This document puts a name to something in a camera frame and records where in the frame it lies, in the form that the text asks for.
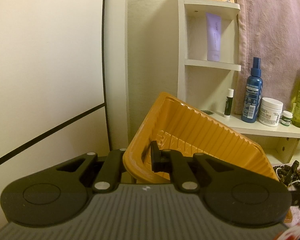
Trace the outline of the orange plastic tray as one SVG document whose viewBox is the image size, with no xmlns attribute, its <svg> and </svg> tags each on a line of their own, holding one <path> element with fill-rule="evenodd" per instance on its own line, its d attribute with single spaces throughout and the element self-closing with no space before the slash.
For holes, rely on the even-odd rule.
<svg viewBox="0 0 300 240">
<path fill-rule="evenodd" d="M 143 183 L 166 183 L 153 172 L 151 141 L 159 149 L 191 157 L 199 196 L 218 218 L 241 226 L 281 223 L 292 197 L 279 182 L 262 148 L 216 119 L 161 93 L 123 155 L 126 170 Z"/>
</svg>

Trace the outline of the dark green tube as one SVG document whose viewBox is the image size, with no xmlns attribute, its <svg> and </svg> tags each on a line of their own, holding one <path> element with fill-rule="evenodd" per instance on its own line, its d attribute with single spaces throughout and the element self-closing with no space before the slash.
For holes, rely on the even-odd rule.
<svg viewBox="0 0 300 240">
<path fill-rule="evenodd" d="M 207 114 L 207 115 L 213 115 L 214 113 L 210 110 L 205 110 L 205 109 L 202 109 L 202 112 Z"/>
</svg>

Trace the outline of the white-capped lip balm stick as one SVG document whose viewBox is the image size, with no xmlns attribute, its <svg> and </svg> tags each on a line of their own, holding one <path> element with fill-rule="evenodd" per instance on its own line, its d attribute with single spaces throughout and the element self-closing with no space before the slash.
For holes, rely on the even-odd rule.
<svg viewBox="0 0 300 240">
<path fill-rule="evenodd" d="M 224 109 L 224 117 L 226 119 L 230 119 L 233 98 L 234 98 L 234 89 L 229 88 L 226 96 L 226 103 Z"/>
</svg>

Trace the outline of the white corner shelf unit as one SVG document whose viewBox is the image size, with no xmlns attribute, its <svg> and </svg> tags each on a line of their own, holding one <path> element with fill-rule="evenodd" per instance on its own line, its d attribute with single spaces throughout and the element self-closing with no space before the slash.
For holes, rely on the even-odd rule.
<svg viewBox="0 0 300 240">
<path fill-rule="evenodd" d="M 239 115 L 223 116 L 226 93 L 236 88 L 242 67 L 238 63 L 239 4 L 206 0 L 178 0 L 179 66 L 177 97 L 261 145 L 272 164 L 300 161 L 300 128 L 268 127 L 256 121 L 243 122 Z M 222 18 L 221 59 L 207 61 L 205 13 Z"/>
</svg>

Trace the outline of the blue spray bottle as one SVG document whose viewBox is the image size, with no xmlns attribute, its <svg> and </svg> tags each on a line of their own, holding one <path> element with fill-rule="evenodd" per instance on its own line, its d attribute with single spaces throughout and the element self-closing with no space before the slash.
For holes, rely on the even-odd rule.
<svg viewBox="0 0 300 240">
<path fill-rule="evenodd" d="M 257 119 L 263 87 L 261 73 L 261 59 L 259 57 L 254 57 L 250 76 L 247 79 L 243 112 L 241 116 L 242 121 L 247 123 L 254 123 Z"/>
</svg>

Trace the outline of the white cream jar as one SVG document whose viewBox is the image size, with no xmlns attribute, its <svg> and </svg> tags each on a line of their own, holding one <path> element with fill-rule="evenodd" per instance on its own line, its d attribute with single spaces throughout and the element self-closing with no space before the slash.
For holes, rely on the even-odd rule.
<svg viewBox="0 0 300 240">
<path fill-rule="evenodd" d="M 283 103 L 273 98 L 263 97 L 258 114 L 258 120 L 263 125 L 276 127 L 279 124 Z"/>
</svg>

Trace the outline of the small green-label jar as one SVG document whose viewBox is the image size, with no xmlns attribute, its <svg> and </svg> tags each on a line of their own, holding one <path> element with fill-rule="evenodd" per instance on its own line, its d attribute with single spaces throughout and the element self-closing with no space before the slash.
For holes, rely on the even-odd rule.
<svg viewBox="0 0 300 240">
<path fill-rule="evenodd" d="M 281 114 L 280 124 L 288 127 L 288 126 L 290 126 L 292 118 L 293 118 L 292 112 L 283 111 Z"/>
</svg>

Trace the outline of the lavender lotion tube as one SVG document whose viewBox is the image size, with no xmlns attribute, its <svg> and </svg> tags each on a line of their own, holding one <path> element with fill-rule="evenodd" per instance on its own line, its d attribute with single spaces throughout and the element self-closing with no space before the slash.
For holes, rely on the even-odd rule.
<svg viewBox="0 0 300 240">
<path fill-rule="evenodd" d="M 206 13 L 207 26 L 207 60 L 220 60 L 222 19 L 220 16 Z"/>
</svg>

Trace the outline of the pink towel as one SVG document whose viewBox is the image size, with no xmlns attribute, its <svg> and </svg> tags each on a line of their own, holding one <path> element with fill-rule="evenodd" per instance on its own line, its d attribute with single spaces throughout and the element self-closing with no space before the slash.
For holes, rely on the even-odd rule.
<svg viewBox="0 0 300 240">
<path fill-rule="evenodd" d="M 291 109 L 300 82 L 300 0 L 237 0 L 241 71 L 234 113 L 243 112 L 253 58 L 261 59 L 262 95 Z"/>
</svg>

